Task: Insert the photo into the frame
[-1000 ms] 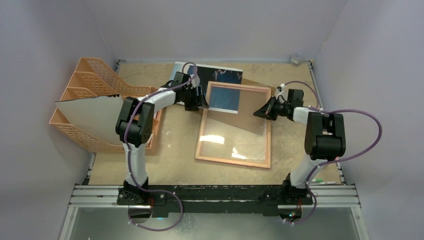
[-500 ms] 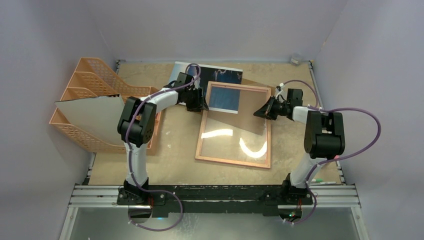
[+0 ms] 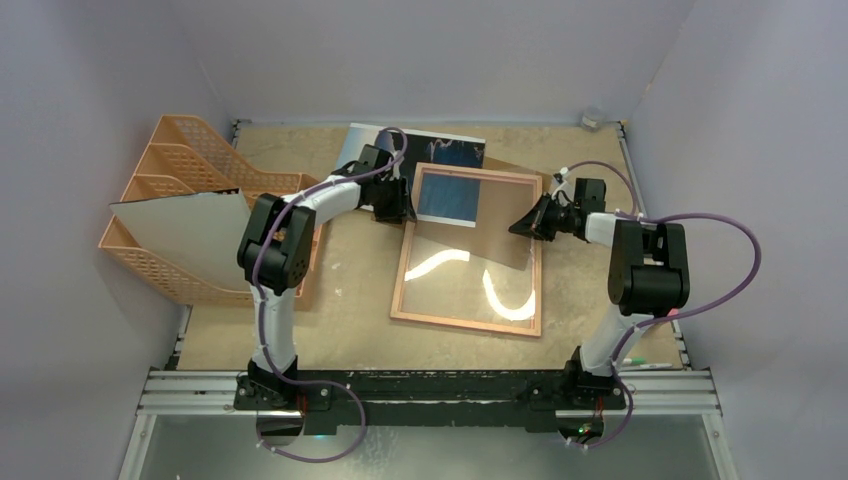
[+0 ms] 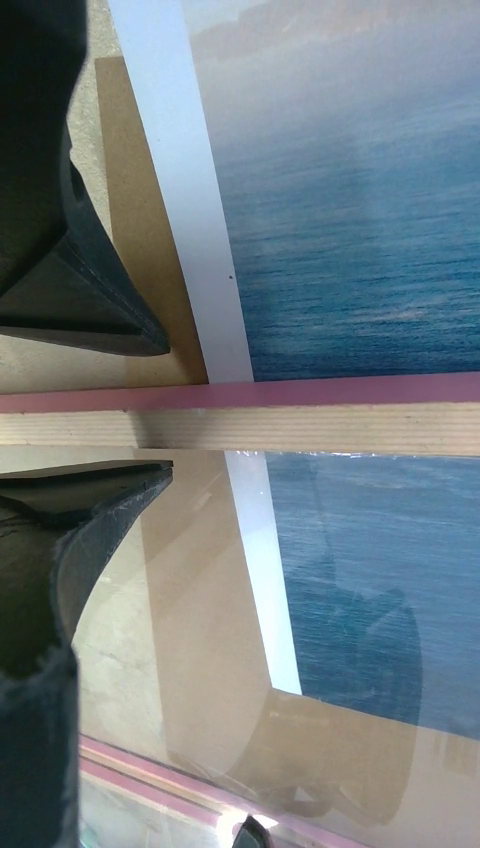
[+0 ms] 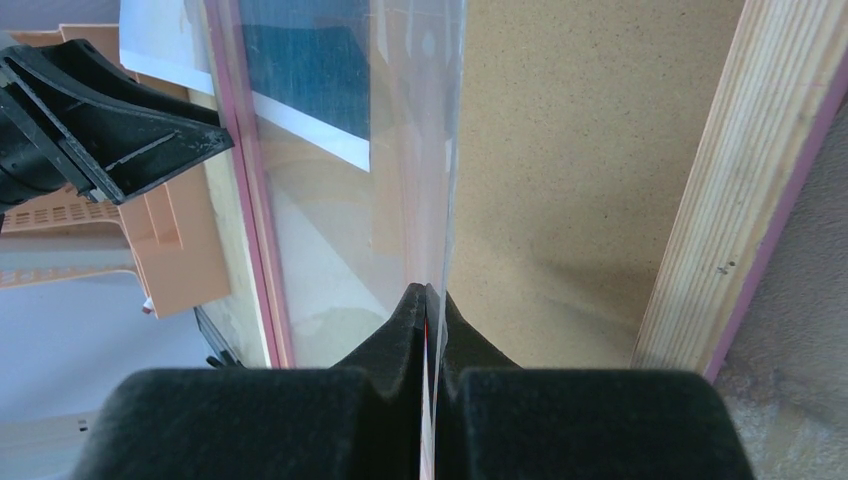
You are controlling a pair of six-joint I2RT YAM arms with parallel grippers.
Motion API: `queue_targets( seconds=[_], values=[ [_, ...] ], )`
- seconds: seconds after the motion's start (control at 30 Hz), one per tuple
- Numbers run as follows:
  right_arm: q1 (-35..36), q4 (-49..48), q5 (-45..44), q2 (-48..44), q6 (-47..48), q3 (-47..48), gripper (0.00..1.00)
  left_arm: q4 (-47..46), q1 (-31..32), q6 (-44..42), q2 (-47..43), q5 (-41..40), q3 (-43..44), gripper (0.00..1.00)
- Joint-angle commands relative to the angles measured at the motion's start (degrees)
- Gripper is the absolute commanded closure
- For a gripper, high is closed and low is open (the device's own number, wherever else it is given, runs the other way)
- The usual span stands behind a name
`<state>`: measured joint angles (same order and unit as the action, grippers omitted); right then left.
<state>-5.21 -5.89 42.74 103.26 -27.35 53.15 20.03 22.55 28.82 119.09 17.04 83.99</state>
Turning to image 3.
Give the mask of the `ocean cliff photo print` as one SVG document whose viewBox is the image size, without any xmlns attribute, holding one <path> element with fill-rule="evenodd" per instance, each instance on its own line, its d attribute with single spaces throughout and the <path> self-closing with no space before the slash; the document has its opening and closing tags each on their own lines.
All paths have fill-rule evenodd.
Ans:
<svg viewBox="0 0 848 480">
<path fill-rule="evenodd" d="M 399 172 L 408 181 L 410 188 L 416 186 L 418 165 L 427 163 L 481 169 L 486 150 L 486 141 L 481 138 L 416 129 L 406 129 L 403 134 L 399 134 L 386 132 L 378 125 L 352 123 L 336 166 L 341 167 L 356 160 L 366 145 L 391 153 L 398 152 L 406 145 Z M 479 180 L 425 174 L 415 213 L 426 221 L 474 227 L 480 189 Z"/>
</svg>

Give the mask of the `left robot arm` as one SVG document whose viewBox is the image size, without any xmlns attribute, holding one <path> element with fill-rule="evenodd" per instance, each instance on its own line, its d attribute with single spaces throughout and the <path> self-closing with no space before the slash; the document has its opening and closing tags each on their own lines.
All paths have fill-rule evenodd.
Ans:
<svg viewBox="0 0 848 480">
<path fill-rule="evenodd" d="M 256 347 L 245 389 L 272 408 L 289 407 L 311 384 L 297 377 L 294 317 L 316 228 L 363 206 L 381 223 L 415 220 L 408 182 L 399 172 L 404 156 L 403 150 L 366 145 L 358 159 L 314 186 L 256 199 L 237 251 L 255 311 Z"/>
</svg>

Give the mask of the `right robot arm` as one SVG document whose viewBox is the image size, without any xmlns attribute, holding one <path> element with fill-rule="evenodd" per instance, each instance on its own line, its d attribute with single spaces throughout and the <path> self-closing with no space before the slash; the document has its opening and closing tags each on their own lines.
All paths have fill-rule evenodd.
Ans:
<svg viewBox="0 0 848 480">
<path fill-rule="evenodd" d="M 543 194 L 509 233 L 551 242 L 571 234 L 610 250 L 610 306 L 594 333 L 577 347 L 561 381 L 564 399 L 576 407 L 613 394 L 627 353 L 648 322 L 682 308 L 690 296 L 685 229 L 678 223 L 645 224 L 606 209 L 606 184 L 579 178 L 572 193 Z"/>
</svg>

